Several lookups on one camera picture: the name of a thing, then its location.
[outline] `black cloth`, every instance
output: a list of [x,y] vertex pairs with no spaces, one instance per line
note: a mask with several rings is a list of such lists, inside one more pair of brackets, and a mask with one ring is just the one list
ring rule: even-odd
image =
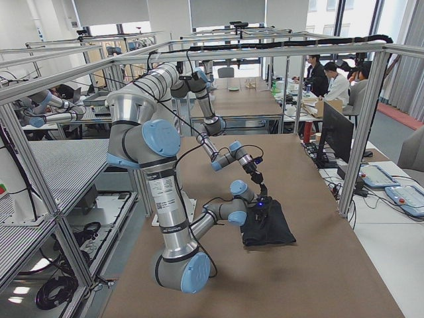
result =
[[246,222],[240,227],[240,231],[246,246],[290,244],[296,241],[290,232],[281,205],[276,200],[272,200],[268,207],[268,216],[262,220],[256,220],[255,208],[249,208]]
[[316,63],[314,68],[312,68],[312,65],[307,68],[305,85],[309,84],[312,85],[311,91],[316,96],[324,96],[327,93],[329,80],[325,76],[324,66],[321,63]]

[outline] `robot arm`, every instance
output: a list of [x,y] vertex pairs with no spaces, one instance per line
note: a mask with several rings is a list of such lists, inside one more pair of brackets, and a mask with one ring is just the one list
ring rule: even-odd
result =
[[213,110],[202,74],[196,72],[190,77],[180,77],[175,65],[169,63],[161,64],[108,95],[107,102],[114,111],[107,161],[113,166],[143,169],[146,174],[164,238],[164,248],[153,266],[156,281],[163,287],[195,293],[206,284],[210,272],[209,257],[199,251],[198,238],[219,219],[243,224],[247,205],[256,196],[246,185],[240,185],[242,191],[233,191],[237,197],[231,203],[208,205],[201,219],[194,226],[189,224],[177,187],[176,156],[180,150],[180,136],[172,124],[171,103],[171,92],[174,97],[183,97],[188,91],[196,94],[205,114],[197,141],[214,157],[214,162],[222,162],[221,168],[237,160],[247,173],[260,176],[255,180],[263,184],[256,164],[239,142],[230,146],[228,154],[220,155],[209,140],[210,134],[221,131],[222,120]]
[[[26,123],[37,128],[46,123],[63,123],[80,120],[85,113],[84,106],[77,106],[65,99],[60,99],[47,89],[30,95],[28,98],[37,103],[38,106],[31,110],[27,107],[22,111],[22,114]],[[56,113],[45,115],[48,105],[54,107]]]

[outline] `white shirt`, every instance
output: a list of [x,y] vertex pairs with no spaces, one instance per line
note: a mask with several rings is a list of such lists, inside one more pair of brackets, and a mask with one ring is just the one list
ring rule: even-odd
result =
[[343,107],[349,102],[349,81],[343,75],[339,74],[336,78],[332,78],[329,84],[329,92],[324,95],[325,101],[334,101],[340,99]]

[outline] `perforated metal panel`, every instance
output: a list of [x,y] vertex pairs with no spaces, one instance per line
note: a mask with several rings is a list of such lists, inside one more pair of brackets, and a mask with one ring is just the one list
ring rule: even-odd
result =
[[[94,179],[106,168],[108,139],[30,142],[36,161],[59,208],[68,213]],[[12,199],[0,199],[0,292],[19,269],[54,232],[48,216],[38,227],[6,227],[1,223],[14,213]]]
[[109,139],[30,142],[59,208],[66,215],[106,168]]

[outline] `white table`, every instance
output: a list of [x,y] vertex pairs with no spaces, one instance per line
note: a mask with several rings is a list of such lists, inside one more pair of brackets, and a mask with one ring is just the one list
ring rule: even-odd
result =
[[[392,176],[408,176],[391,161],[370,164],[379,165]],[[320,170],[320,173],[327,178],[327,181],[343,184],[338,178],[336,169]],[[396,179],[403,186],[415,185],[423,189],[412,180]],[[391,201],[384,190],[374,192]],[[354,232],[359,241],[405,317],[422,318],[424,223],[414,221],[395,211],[381,200],[377,202],[377,198],[372,196],[363,198],[355,195],[354,202],[356,204]]]

